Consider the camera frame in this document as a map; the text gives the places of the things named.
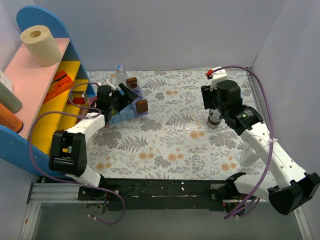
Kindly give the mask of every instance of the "orange bottle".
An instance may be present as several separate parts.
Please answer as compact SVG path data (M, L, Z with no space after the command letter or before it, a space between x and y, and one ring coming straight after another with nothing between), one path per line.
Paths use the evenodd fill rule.
M7 127L19 133L23 127L24 123L16 117L11 111L0 103L0 125Z

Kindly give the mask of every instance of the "water bottle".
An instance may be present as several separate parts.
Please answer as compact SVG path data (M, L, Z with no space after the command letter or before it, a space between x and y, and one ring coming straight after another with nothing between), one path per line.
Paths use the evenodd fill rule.
M116 84L124 84L127 85L126 80L128 79L126 71L123 70L121 65L116 66L116 72L115 72L115 78L116 78Z

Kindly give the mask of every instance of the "paper towel roll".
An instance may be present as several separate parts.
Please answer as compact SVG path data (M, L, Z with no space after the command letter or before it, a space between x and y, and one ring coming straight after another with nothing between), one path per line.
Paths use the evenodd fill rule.
M29 27L21 33L20 39L40 66L56 64L62 57L54 37L46 26Z

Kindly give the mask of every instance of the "white wall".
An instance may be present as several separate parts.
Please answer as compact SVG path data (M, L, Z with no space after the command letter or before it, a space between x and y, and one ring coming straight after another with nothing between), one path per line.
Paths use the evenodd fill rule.
M251 66L286 0L34 0L87 70Z
M320 1L287 0L252 67L270 102L275 137L297 163L318 174L319 44ZM319 192L303 206L314 239L320 239Z
M16 14L32 0L0 0L0 69L4 71L21 45ZM36 177L0 159L0 239L18 240L31 182Z

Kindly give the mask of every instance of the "floral tablecloth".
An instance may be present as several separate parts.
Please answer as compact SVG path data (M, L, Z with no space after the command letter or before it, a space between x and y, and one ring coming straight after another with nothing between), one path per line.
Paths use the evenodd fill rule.
M239 164L246 144L224 122L207 127L200 87L211 84L205 70L131 71L148 114L99 130L87 142L88 165L106 178L225 180L238 171L260 178L265 165ZM112 72L88 72L104 82ZM256 108L246 72L228 71L246 105Z

